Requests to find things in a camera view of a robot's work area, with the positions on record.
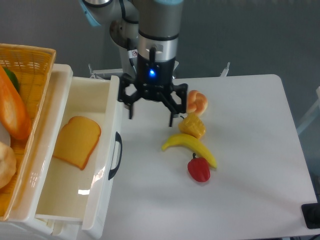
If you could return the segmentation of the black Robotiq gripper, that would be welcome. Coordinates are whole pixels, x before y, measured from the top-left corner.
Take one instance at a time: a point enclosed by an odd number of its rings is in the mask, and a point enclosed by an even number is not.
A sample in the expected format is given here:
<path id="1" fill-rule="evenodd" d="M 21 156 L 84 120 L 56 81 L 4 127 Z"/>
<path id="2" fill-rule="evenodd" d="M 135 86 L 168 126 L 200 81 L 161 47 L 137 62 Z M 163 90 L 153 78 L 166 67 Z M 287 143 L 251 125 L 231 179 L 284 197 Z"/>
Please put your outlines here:
<path id="1" fill-rule="evenodd" d="M 151 62 L 139 54 L 136 79 L 127 73 L 121 75 L 117 100 L 124 103 L 129 110 L 128 118 L 130 120 L 134 115 L 134 103 L 140 98 L 162 102 L 170 111 L 169 127 L 172 127 L 174 118 L 179 114 L 186 113 L 188 84 L 174 85 L 172 83 L 175 60 L 172 58 L 168 61 Z M 136 91 L 128 95 L 126 88 L 130 85 L 133 85 Z M 180 103 L 173 99 L 172 93 L 176 94 Z"/>

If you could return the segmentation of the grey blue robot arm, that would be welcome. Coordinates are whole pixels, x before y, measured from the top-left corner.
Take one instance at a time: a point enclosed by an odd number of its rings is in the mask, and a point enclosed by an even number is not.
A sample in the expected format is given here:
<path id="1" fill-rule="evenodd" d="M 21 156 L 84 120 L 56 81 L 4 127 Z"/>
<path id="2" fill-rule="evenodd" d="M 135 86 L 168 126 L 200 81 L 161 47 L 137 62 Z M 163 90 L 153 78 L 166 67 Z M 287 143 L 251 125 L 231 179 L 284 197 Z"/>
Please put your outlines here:
<path id="1" fill-rule="evenodd" d="M 182 0 L 81 0 L 92 26 L 109 24 L 121 52 L 118 100 L 133 116 L 139 99 L 161 102 L 170 119 L 184 114 L 188 85 L 173 83 L 184 2 Z"/>

